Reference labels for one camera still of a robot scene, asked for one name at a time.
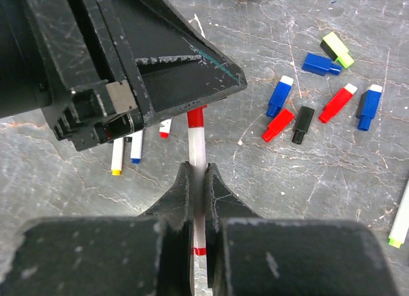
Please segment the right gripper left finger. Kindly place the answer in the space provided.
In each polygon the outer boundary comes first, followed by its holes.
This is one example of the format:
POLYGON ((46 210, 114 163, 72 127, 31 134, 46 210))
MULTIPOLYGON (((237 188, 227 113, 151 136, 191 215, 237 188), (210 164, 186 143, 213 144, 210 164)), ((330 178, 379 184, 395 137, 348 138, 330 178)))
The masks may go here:
POLYGON ((138 216, 29 221, 2 295, 193 295, 193 171, 138 216))

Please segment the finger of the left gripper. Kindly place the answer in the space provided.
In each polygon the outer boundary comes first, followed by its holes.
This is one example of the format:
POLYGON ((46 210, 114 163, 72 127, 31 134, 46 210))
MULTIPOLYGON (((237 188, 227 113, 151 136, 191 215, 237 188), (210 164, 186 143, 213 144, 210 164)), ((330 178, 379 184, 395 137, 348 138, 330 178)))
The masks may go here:
POLYGON ((106 39, 108 73, 133 89, 134 128, 222 100, 247 87, 244 71, 201 36, 168 0, 81 0, 106 39))

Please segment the plain blue marker cap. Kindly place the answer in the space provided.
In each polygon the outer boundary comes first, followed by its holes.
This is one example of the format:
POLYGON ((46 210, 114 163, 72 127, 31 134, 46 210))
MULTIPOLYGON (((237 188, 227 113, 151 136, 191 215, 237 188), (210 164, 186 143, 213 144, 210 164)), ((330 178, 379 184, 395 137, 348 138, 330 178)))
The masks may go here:
POLYGON ((320 76, 326 76, 327 74, 339 75, 342 71, 342 67, 334 64, 330 58, 308 53, 304 59, 302 70, 320 76))

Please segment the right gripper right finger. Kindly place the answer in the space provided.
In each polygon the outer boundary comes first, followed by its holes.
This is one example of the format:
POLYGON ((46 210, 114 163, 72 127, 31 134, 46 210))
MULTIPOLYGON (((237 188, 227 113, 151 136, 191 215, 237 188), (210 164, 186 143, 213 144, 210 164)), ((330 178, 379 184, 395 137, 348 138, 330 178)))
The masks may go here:
POLYGON ((265 219, 205 173, 208 287, 214 295, 397 295, 375 235, 347 220, 265 219))

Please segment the black marker cap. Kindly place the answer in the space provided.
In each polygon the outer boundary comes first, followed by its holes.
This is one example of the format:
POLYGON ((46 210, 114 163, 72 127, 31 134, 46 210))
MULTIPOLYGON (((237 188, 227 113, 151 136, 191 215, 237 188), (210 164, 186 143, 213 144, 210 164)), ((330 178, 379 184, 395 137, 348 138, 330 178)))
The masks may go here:
POLYGON ((302 144, 304 136, 307 134, 315 110, 310 107, 302 106, 297 114, 293 127, 293 137, 291 142, 294 144, 302 144))

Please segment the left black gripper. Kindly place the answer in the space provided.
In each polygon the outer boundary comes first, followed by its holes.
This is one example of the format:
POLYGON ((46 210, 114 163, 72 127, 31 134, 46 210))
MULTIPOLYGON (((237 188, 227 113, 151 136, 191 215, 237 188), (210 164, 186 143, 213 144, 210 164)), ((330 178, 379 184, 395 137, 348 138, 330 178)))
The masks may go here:
POLYGON ((1 0, 1 116, 39 109, 83 151, 144 127, 112 0, 1 0))

